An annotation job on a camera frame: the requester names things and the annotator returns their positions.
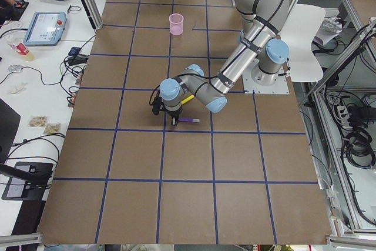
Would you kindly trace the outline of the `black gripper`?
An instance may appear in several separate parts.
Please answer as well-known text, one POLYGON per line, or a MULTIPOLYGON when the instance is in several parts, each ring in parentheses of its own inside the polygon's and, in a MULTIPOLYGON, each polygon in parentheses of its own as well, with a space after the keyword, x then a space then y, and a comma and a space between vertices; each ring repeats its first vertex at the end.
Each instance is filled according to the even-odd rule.
POLYGON ((167 114, 172 117, 171 125, 172 126, 177 126, 179 124, 179 116, 182 112, 182 108, 179 108, 177 110, 171 111, 171 110, 166 110, 167 114))

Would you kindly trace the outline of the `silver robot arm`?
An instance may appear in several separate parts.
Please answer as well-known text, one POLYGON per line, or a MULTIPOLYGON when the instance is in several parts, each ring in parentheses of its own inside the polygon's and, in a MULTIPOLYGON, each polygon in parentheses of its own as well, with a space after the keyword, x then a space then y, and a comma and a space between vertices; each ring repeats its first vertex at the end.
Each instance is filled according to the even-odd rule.
POLYGON ((233 0, 243 23, 239 45, 215 76, 205 76, 199 65, 192 64, 172 78, 163 80, 155 98, 150 98, 154 115, 166 112, 177 125, 182 112, 182 96, 192 93, 210 112, 218 113, 227 104, 226 93, 235 85, 252 60, 262 56, 256 68, 258 83, 266 85, 275 78, 287 60, 287 44, 276 36, 284 26, 289 0, 233 0))

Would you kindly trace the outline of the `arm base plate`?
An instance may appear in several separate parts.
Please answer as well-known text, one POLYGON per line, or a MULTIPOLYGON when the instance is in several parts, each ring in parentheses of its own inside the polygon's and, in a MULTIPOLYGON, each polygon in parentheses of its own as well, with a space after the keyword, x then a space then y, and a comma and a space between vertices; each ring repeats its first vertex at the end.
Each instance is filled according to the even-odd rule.
POLYGON ((275 74, 263 73, 259 60, 253 59, 242 74, 243 88, 248 94, 288 95, 287 79, 282 65, 275 74))

